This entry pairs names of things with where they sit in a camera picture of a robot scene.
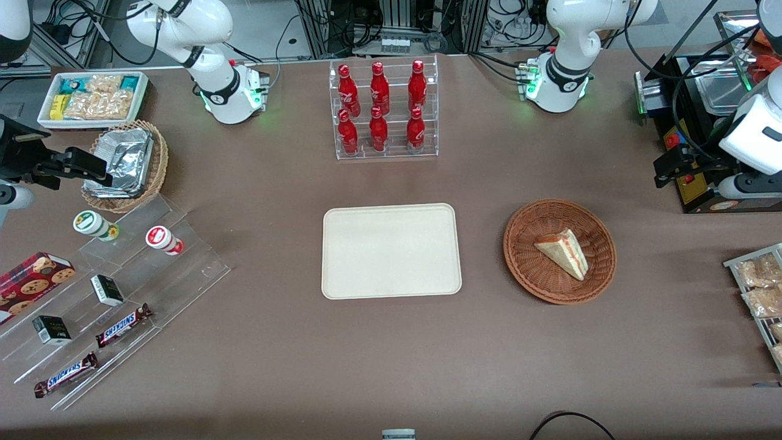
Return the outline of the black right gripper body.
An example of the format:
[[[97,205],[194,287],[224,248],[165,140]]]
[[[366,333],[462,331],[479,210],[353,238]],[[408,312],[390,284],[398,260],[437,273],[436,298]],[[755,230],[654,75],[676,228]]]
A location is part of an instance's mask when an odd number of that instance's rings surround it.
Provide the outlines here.
[[[33,172],[42,161],[48,160],[51,154],[43,139],[51,134],[6,116],[1,117],[1,122],[1,178],[17,182],[22,176]]]

